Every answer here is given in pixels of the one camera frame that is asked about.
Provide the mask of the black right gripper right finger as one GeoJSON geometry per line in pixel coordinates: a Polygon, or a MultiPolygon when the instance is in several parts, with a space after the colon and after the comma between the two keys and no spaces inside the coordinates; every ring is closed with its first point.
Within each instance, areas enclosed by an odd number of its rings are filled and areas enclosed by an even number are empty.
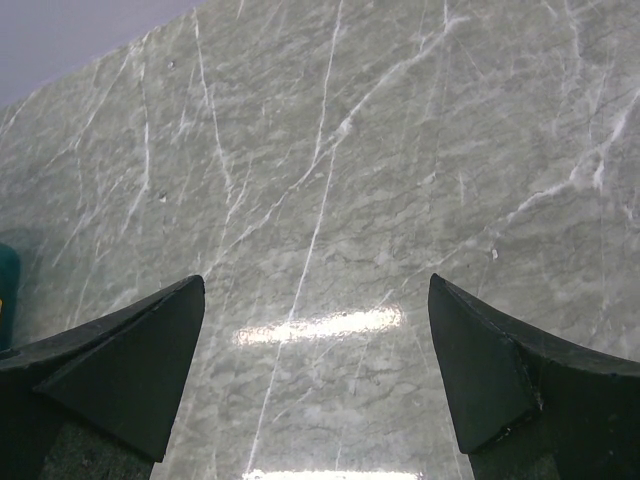
{"type": "Polygon", "coordinates": [[[437,274],[428,311],[475,478],[638,478],[638,363],[551,335],[437,274]]]}

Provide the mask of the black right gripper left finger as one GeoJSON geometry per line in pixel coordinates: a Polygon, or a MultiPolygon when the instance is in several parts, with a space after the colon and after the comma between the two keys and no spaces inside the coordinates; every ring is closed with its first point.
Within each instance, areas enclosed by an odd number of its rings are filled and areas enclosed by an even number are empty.
{"type": "Polygon", "coordinates": [[[149,478],[166,454],[204,312],[204,280],[192,275],[2,351],[2,478],[149,478]]]}

